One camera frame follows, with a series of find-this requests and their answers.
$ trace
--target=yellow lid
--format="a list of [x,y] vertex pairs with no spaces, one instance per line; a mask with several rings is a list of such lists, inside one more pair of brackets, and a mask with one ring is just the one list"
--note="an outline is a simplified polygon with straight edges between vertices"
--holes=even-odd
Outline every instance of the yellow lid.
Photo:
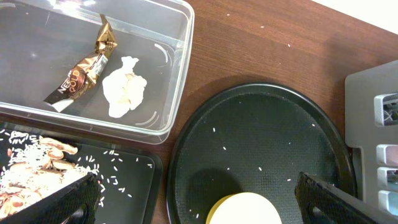
[[265,197],[240,193],[223,197],[211,208],[206,224],[281,224],[278,211]]

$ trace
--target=gold wrapper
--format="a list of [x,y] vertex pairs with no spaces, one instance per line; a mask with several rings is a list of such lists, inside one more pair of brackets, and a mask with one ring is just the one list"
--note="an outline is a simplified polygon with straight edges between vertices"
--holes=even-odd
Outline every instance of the gold wrapper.
[[112,27],[104,15],[101,15],[101,21],[102,26],[98,32],[94,52],[80,60],[69,71],[67,79],[44,100],[58,112],[96,85],[109,57],[118,45]]

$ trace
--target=black container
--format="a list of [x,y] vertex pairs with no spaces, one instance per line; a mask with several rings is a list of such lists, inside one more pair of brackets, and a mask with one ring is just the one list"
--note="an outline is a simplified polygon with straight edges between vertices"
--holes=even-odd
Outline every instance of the black container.
[[[59,126],[53,128],[35,128],[36,123],[32,126],[16,124],[19,120],[12,119],[13,123],[2,122],[9,121],[6,117],[0,116],[0,166],[8,169],[7,149],[11,147],[25,148],[25,144],[29,144],[29,140],[22,144],[11,144],[8,141],[13,131],[41,135],[51,137],[61,142],[74,145],[78,148],[78,153],[68,155],[65,158],[70,162],[75,162],[79,166],[99,164],[99,174],[97,179],[102,181],[106,190],[102,193],[104,196],[104,207],[99,206],[96,211],[96,223],[151,223],[159,193],[160,183],[163,173],[163,163],[160,157],[151,152],[133,149],[129,147],[111,144],[107,142],[97,141],[88,138],[82,138],[72,135],[74,132],[68,130],[71,134],[63,134],[52,131],[59,129]],[[114,150],[119,155],[109,155],[110,150]],[[94,162],[86,160],[92,156]],[[125,187],[122,193],[119,188]]]

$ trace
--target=dark wooden surface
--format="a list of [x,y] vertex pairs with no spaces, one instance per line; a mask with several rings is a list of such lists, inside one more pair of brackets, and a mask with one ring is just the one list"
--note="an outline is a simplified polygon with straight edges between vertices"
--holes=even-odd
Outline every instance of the dark wooden surface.
[[168,140],[151,146],[98,137],[162,158],[164,183],[153,223],[169,222],[165,177],[170,155],[183,125],[208,98],[240,83],[280,83],[320,105],[344,135],[345,77],[398,58],[398,35],[309,0],[188,2],[195,10],[192,56]]

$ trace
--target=black tray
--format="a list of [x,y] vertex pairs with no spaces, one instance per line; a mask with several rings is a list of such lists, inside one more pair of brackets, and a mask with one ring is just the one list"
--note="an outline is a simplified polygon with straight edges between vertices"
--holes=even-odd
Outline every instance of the black tray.
[[[0,131],[3,129],[5,129],[4,133],[0,134],[0,139],[3,139],[0,141],[0,167],[8,165],[8,148],[24,149],[25,144],[29,144],[29,140],[22,144],[10,144],[9,136],[6,136],[5,132],[11,134],[12,131],[20,131],[69,143],[77,146],[79,151],[75,155],[65,153],[65,158],[68,161],[75,162],[80,166],[90,165],[91,168],[93,168],[93,164],[99,164],[97,178],[101,179],[101,174],[104,175],[102,182],[106,188],[102,193],[102,196],[105,196],[104,207],[98,207],[95,223],[151,223],[163,173],[163,163],[158,155],[69,134],[0,121]],[[112,149],[119,155],[110,156],[109,151]],[[86,156],[93,156],[95,161],[86,161]],[[113,185],[112,175],[116,176],[118,185]],[[122,187],[126,188],[124,193],[118,190]]]
[[177,139],[167,179],[170,222],[204,223],[222,197],[255,192],[282,223],[300,223],[300,171],[356,195],[345,144],[314,102],[284,86],[236,86],[202,105]]

